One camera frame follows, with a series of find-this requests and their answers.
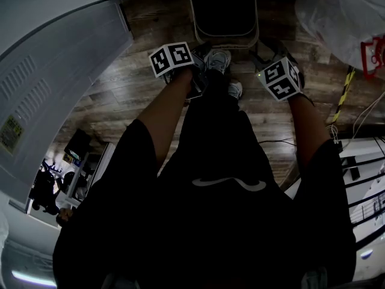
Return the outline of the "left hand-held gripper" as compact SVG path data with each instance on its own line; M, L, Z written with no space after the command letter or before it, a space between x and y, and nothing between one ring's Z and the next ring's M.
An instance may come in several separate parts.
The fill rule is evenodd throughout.
M150 64L156 78L162 78L168 84L181 67L192 70L191 90L187 99L201 97L208 86L205 58L211 50L206 42L190 51L187 42L170 43L161 46L149 55Z

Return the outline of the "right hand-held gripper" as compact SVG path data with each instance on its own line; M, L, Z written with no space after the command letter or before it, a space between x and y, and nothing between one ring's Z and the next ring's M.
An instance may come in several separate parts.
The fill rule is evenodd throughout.
M260 57L259 44L270 49L273 56L267 60ZM302 92L304 75L298 62L282 42L258 42L255 51L250 51L250 55L256 68L256 78L276 101L285 101Z

